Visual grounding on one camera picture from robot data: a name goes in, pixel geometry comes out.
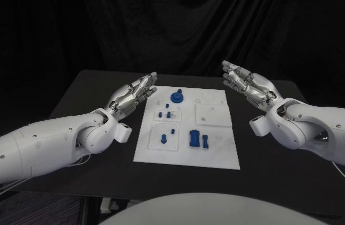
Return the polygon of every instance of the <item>black curtain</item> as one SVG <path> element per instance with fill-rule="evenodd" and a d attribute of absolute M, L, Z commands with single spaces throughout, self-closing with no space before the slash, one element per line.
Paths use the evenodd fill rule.
<path fill-rule="evenodd" d="M 312 104 L 345 107 L 345 0 L 0 1 L 14 126 L 49 115 L 82 69 L 221 76 L 223 59 L 296 82 Z"/>

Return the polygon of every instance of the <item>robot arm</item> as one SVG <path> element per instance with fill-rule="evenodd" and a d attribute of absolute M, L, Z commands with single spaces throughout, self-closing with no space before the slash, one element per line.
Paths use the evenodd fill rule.
<path fill-rule="evenodd" d="M 316 107 L 283 98 L 275 86 L 260 74 L 222 62 L 223 84 L 242 93 L 249 103 L 265 112 L 249 121 L 257 136 L 271 133 L 290 149 L 304 149 L 326 160 L 345 165 L 345 110 Z"/>
<path fill-rule="evenodd" d="M 118 123 L 156 92 L 157 74 L 141 77 L 112 94 L 105 108 L 89 114 L 44 120 L 0 137 L 0 184 L 66 167 L 101 153 L 115 139 L 125 143 L 131 128 Z"/>

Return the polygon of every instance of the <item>peg board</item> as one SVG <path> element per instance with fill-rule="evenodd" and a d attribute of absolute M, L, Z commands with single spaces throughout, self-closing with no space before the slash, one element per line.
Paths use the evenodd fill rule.
<path fill-rule="evenodd" d="M 225 91 L 166 86 L 156 88 L 146 103 L 134 162 L 239 170 Z M 182 89 L 182 103 L 170 100 L 177 89 Z M 190 130 L 199 131 L 200 147 L 196 148 L 189 146 Z M 208 149 L 202 148 L 202 135 L 208 135 Z"/>

